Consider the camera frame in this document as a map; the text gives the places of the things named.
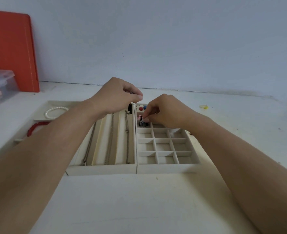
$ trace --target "red bracelet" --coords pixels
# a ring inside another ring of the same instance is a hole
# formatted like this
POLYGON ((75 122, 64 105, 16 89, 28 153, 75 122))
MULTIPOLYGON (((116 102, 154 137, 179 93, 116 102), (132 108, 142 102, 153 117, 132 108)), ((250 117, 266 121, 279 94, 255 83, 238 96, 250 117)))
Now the red bracelet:
POLYGON ((45 126, 48 125, 50 121, 41 121, 38 123, 35 123, 31 128, 28 130, 27 137, 30 137, 32 135, 32 132, 37 128, 38 126, 45 126))

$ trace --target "red board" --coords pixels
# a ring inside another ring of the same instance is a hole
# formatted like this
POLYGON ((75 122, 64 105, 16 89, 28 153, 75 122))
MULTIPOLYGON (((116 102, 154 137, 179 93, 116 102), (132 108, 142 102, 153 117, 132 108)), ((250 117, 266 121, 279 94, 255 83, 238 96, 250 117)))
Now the red board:
POLYGON ((29 15, 0 11, 0 69, 14 72, 21 91, 40 91, 29 15))

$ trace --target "wall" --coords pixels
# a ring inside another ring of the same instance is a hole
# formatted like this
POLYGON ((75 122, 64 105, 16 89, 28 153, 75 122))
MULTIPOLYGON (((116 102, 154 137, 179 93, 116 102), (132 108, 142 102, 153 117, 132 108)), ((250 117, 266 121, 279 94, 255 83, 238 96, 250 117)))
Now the wall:
POLYGON ((287 0, 0 0, 32 18, 39 78, 272 95, 287 104, 287 0))

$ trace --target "jewelry tray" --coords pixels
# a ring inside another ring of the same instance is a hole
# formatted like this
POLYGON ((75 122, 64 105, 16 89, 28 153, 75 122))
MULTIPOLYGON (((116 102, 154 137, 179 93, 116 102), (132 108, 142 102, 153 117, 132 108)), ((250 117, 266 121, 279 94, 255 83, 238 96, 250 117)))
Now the jewelry tray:
MULTIPOLYGON (((33 124, 52 121, 53 119, 47 119, 44 116, 48 109, 58 106, 70 109, 78 103, 71 101, 46 102, 0 149, 0 153, 23 141, 28 129, 33 124)), ((67 175, 197 172, 200 168, 200 160, 187 132, 182 129, 165 128, 163 125, 153 123, 149 123, 146 127, 140 127, 138 117, 143 115, 143 111, 137 109, 139 105, 146 104, 132 104, 132 114, 129 114, 127 109, 114 113, 113 124, 112 114, 98 120, 91 127, 71 160, 66 170, 67 175), (129 131, 128 158, 125 115, 127 116, 129 131), (109 141, 111 141, 111 149, 108 156, 109 141), (88 154, 87 160, 83 163, 86 154, 88 154)), ((54 110, 49 112, 49 116, 58 117, 64 112, 64 110, 54 110)))

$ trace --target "person's left arm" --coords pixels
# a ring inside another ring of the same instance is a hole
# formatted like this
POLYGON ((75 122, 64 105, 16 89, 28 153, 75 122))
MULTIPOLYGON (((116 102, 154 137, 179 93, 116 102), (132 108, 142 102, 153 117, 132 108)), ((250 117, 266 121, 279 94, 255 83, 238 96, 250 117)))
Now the person's left arm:
POLYGON ((92 98, 0 155, 0 233, 29 233, 94 122, 142 96, 111 78, 92 98))

